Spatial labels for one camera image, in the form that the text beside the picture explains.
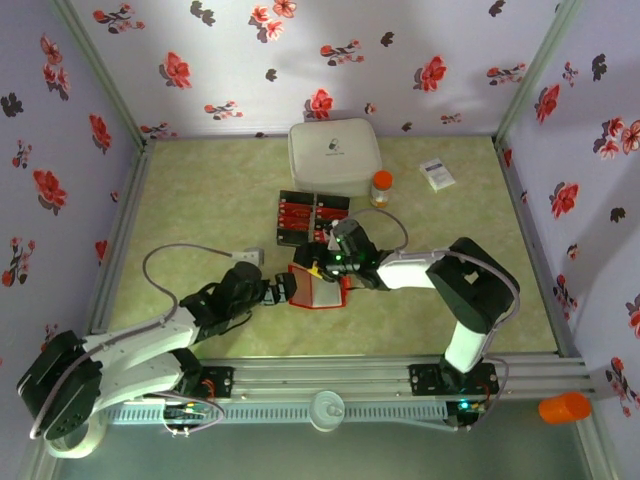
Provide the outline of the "aluminium frame post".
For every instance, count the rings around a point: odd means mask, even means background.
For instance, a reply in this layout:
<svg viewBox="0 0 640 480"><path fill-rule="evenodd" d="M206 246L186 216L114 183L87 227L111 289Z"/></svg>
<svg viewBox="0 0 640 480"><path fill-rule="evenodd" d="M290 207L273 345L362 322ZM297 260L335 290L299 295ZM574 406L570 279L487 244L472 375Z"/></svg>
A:
<svg viewBox="0 0 640 480"><path fill-rule="evenodd" d="M591 480L620 480L609 440L598 423L589 417L576 424Z"/></svg>
<svg viewBox="0 0 640 480"><path fill-rule="evenodd" d="M496 149L506 140L510 128L524 111L525 103L533 94L534 87L553 59L555 51L562 44L564 37L584 2L585 0L561 0L558 3L554 19L543 37L542 43L537 49L533 60L527 67L524 79L510 101L497 131L492 136L493 145Z"/></svg>
<svg viewBox="0 0 640 480"><path fill-rule="evenodd" d="M17 480L54 480L57 461L44 440L32 441L27 445Z"/></svg>
<svg viewBox="0 0 640 480"><path fill-rule="evenodd" d="M146 147L146 141L139 132L134 118L120 94L112 75L110 74L102 56L84 27L78 13L71 4L71 0L48 0L55 15L68 29L84 58L107 95L112 107L116 110L120 120L124 123L129 136L140 151Z"/></svg>

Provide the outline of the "white plastic lidded box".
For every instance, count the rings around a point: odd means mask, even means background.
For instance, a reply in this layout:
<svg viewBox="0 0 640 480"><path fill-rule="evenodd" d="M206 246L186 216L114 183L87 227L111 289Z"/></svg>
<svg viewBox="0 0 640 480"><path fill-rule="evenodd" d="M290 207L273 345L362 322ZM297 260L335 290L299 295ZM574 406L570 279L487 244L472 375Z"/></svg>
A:
<svg viewBox="0 0 640 480"><path fill-rule="evenodd" d="M291 177L299 191L363 197L382 159L372 125L353 118L299 123L288 132Z"/></svg>

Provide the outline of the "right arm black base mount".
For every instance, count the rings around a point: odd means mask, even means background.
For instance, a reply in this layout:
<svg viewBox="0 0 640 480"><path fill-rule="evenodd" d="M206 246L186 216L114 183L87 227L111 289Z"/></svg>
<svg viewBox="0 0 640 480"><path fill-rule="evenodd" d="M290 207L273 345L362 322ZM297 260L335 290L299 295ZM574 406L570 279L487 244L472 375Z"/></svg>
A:
<svg viewBox="0 0 640 480"><path fill-rule="evenodd" d="M408 373L414 396L494 395L500 388L491 363L479 363L467 373L444 363L412 364Z"/></svg>

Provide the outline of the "red card holder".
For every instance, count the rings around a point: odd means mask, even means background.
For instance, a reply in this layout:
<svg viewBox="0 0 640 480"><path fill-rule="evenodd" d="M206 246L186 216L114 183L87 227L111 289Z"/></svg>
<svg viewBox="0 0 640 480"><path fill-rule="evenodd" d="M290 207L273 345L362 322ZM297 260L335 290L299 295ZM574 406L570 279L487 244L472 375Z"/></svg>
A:
<svg viewBox="0 0 640 480"><path fill-rule="evenodd" d="M305 269L290 264L288 272L294 275L296 292L288 300L294 307L307 310L329 310L344 308L347 303L351 280L346 277L338 282L327 282Z"/></svg>

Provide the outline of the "white blue medicine box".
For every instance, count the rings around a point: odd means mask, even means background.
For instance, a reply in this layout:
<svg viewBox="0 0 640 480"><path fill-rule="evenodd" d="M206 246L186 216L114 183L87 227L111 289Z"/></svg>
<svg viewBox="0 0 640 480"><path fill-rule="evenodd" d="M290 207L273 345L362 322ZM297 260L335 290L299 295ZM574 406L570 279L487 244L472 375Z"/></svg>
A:
<svg viewBox="0 0 640 480"><path fill-rule="evenodd" d="M454 177L439 158L422 162L419 165L419 171L435 192L456 183Z"/></svg>

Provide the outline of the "orange plastic cup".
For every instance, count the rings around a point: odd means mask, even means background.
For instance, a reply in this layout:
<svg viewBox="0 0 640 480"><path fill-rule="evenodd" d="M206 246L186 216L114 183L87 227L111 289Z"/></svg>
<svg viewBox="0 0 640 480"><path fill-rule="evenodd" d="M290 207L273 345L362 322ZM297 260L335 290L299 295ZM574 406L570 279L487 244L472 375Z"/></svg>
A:
<svg viewBox="0 0 640 480"><path fill-rule="evenodd" d="M566 392L542 400L538 413L543 421L551 425L573 423L588 418L592 413L589 399L579 392Z"/></svg>

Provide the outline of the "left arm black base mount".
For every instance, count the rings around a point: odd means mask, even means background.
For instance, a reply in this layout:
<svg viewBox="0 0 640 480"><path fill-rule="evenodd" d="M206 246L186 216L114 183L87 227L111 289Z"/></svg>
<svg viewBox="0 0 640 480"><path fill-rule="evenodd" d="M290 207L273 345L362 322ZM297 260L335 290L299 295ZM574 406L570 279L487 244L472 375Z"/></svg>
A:
<svg viewBox="0 0 640 480"><path fill-rule="evenodd" d="M172 392L198 399L228 399L234 383L235 370L229 366L196 369L169 369L141 382L143 394Z"/></svg>

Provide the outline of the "orange-capped pill bottle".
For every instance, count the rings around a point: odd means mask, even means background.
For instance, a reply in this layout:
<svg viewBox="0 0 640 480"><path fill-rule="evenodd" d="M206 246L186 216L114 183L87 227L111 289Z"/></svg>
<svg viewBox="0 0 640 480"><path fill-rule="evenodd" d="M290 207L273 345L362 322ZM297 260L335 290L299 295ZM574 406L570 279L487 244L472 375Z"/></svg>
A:
<svg viewBox="0 0 640 480"><path fill-rule="evenodd" d="M377 171L371 182L370 202L376 208L384 208L389 202L393 176L387 170Z"/></svg>

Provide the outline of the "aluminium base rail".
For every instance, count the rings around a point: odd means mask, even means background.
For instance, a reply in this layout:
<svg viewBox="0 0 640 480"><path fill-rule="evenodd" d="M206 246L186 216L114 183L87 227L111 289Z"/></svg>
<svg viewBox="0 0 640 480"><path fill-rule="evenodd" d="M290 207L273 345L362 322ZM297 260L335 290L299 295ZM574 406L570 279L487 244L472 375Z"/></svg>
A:
<svg viewBox="0 0 640 480"><path fill-rule="evenodd" d="M486 359L495 366L500 385L494 395L414 396L408 367L438 363L434 356L329 356L288 358L209 359L190 369L229 366L235 370L231 396L226 402L301 402L322 390L338 393L346 401L408 401L442 399L544 399L577 391L595 392L593 381L580 358L555 354L505 354ZM154 375L180 368L171 355L148 360L121 373L110 370L102 377L101 402L110 406L142 397L139 386Z"/></svg>

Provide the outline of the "aluminium side rail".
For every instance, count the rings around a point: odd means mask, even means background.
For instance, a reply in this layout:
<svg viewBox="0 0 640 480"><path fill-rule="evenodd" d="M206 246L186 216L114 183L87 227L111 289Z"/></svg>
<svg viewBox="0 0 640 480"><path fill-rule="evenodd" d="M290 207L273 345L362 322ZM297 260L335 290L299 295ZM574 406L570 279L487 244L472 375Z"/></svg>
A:
<svg viewBox="0 0 640 480"><path fill-rule="evenodd" d="M541 237L536 229L530 203L524 203L520 195L524 187L519 179L514 166L508 167L504 153L509 149L505 141L499 141L497 136L491 137L492 144L500 163L500 168L511 198L519 228L529 257L537 288L543 302L548 323L556 343L556 353L561 357L579 358L581 354L577 349L567 320L559 302L552 293L552 287L556 285L556 277L553 275L544 251Z"/></svg>
<svg viewBox="0 0 640 480"><path fill-rule="evenodd" d="M88 306L87 335L108 331L155 146L156 141L149 141L133 157Z"/></svg>

